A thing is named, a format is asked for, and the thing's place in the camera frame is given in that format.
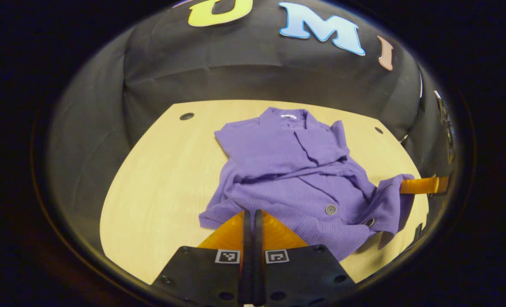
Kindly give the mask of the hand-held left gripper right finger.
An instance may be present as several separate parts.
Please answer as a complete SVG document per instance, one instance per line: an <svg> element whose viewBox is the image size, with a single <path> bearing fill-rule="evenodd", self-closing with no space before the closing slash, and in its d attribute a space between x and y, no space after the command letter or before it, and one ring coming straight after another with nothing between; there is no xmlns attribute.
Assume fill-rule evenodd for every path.
<svg viewBox="0 0 506 307"><path fill-rule="evenodd" d="M253 304L330 307L356 289L328 247L308 245L271 214L254 217Z"/></svg>

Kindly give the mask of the purple knit cardigan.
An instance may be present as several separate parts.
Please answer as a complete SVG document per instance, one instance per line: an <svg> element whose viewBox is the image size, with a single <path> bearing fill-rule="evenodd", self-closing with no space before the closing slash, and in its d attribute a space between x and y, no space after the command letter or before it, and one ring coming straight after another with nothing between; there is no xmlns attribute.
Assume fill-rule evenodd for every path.
<svg viewBox="0 0 506 307"><path fill-rule="evenodd" d="M200 226L218 229L234 215L263 210L308 245L344 260L376 233L385 246L406 225L414 196L399 174L374 185L350 155L341 120L318 121L308 110L267 108L214 132L228 157Z"/></svg>

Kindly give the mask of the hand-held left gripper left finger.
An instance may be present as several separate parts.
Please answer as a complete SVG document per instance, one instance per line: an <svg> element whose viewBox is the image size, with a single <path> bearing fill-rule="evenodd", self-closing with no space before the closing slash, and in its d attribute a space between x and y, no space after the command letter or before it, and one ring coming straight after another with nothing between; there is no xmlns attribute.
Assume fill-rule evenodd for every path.
<svg viewBox="0 0 506 307"><path fill-rule="evenodd" d="M179 247L152 284L177 307L243 307L252 295L250 213L224 222L197 247Z"/></svg>

